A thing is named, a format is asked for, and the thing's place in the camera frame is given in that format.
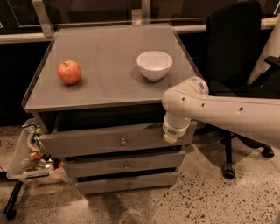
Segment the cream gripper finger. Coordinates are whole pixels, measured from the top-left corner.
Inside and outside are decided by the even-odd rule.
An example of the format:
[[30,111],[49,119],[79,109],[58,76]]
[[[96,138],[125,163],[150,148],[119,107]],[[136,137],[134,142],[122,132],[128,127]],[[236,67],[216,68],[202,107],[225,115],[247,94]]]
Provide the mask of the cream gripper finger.
[[177,142],[177,138],[169,134],[164,134],[164,140],[169,144],[175,144]]

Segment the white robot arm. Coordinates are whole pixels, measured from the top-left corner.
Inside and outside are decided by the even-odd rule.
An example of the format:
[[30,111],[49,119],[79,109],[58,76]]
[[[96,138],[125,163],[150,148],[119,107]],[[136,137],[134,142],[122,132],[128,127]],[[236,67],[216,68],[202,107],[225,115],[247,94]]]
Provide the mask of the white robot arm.
[[[207,75],[227,78],[243,56],[257,51],[261,20],[253,17],[207,20]],[[214,84],[193,76],[162,95],[164,140],[174,144],[192,119],[272,147],[280,146],[280,102],[269,98],[211,96]]]

